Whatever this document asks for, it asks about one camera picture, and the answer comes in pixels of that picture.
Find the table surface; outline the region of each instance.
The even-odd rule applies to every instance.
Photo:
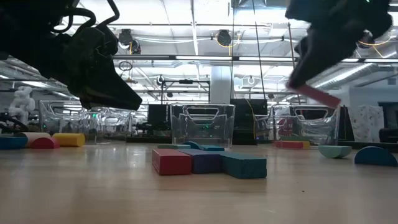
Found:
[[[267,157],[267,179],[159,176],[156,144],[0,152],[0,223],[397,223],[398,169],[354,153],[234,146]]]

